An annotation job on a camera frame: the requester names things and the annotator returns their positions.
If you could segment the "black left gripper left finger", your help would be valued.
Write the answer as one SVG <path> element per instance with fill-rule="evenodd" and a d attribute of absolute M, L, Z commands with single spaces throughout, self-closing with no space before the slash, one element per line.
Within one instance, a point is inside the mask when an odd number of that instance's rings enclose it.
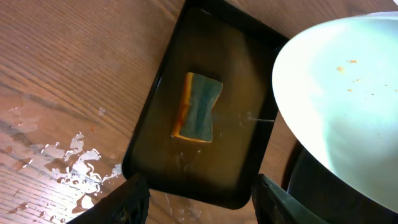
<path fill-rule="evenodd" d="M 145 224 L 149 198 L 146 179 L 136 174 L 68 224 Z"/>

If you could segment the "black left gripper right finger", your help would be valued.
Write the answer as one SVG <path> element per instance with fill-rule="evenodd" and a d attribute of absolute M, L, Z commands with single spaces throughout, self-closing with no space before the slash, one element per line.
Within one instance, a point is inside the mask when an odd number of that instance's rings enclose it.
<path fill-rule="evenodd" d="M 264 174 L 251 188 L 258 224 L 327 224 Z"/>

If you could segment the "yellow green sponge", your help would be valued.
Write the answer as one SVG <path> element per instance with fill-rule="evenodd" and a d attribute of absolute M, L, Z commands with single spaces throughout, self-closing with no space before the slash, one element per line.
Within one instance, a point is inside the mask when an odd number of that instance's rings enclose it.
<path fill-rule="evenodd" d="M 186 73 L 172 136 L 193 142 L 212 142 L 212 109 L 222 89 L 223 84 L 218 80 Z"/>

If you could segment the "pale green plate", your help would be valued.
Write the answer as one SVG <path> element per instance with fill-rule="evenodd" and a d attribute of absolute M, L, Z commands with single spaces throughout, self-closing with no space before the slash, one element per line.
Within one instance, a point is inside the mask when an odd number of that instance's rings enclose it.
<path fill-rule="evenodd" d="M 287 126 L 343 182 L 397 210 L 397 13 L 308 28 L 279 52 L 272 88 Z"/>

